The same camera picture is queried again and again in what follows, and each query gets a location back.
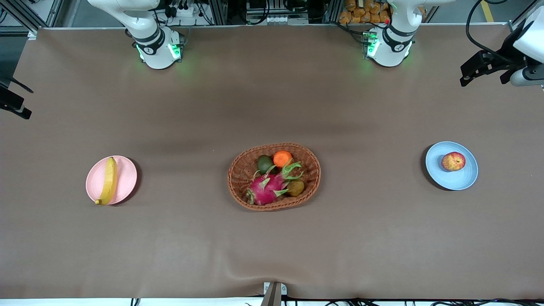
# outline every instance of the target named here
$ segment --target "avocado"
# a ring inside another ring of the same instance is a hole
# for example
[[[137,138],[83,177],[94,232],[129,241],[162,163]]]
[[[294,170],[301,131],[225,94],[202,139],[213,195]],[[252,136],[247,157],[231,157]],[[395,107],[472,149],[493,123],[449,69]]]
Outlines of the avocado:
[[[259,169],[259,173],[261,175],[264,175],[270,167],[274,165],[274,162],[272,161],[272,157],[268,155],[261,155],[259,156],[259,159],[257,160],[257,169]],[[274,168],[270,172],[272,174],[278,173],[278,169]]]

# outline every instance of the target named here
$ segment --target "banana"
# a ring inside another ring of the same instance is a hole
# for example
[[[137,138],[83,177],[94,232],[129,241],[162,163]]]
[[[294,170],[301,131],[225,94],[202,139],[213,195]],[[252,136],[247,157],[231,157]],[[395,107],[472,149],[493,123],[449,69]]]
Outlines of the banana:
[[[95,201],[98,205],[107,205],[113,198],[117,189],[117,163],[113,157],[108,158],[106,162],[106,172],[104,174],[104,187],[102,194]]]

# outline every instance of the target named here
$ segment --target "table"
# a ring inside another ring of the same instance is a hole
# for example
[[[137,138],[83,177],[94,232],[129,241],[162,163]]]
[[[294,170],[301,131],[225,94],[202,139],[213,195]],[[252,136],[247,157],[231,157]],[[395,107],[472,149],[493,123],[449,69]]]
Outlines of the table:
[[[474,26],[497,48],[506,26]],[[30,120],[0,113],[0,298],[225,297],[288,285],[298,298],[536,298],[544,293],[544,95],[499,74],[459,86],[477,48],[425,26],[380,68],[336,27],[191,31],[154,71],[121,30],[41,30],[15,77]],[[422,170],[452,140],[478,159],[471,188]],[[231,161],[297,142],[322,165],[304,206],[252,212]],[[101,207],[92,165],[136,161],[136,194]]]

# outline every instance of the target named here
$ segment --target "wicker basket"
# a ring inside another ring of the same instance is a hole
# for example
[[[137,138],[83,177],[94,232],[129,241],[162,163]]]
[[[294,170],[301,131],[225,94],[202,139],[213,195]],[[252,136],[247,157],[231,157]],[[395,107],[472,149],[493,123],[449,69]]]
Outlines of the wicker basket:
[[[257,159],[261,155],[272,156],[274,153],[285,150],[293,155],[294,162],[300,162],[302,168],[295,168],[293,175],[304,174],[301,180],[305,189],[298,197],[280,197],[277,201],[266,205],[250,205],[246,191],[251,184],[253,175],[257,172]],[[238,155],[228,170],[228,190],[234,199],[243,207],[257,211],[270,211],[302,204],[316,192],[321,179],[321,167],[316,156],[308,148],[295,143],[277,143],[256,146]]]

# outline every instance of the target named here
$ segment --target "apple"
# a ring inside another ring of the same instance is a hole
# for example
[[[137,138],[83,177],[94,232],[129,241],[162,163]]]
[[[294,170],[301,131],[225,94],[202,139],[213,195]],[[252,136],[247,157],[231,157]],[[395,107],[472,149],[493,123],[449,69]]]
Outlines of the apple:
[[[463,154],[459,152],[448,153],[442,158],[442,166],[448,171],[461,170],[465,166],[466,162],[467,161]]]

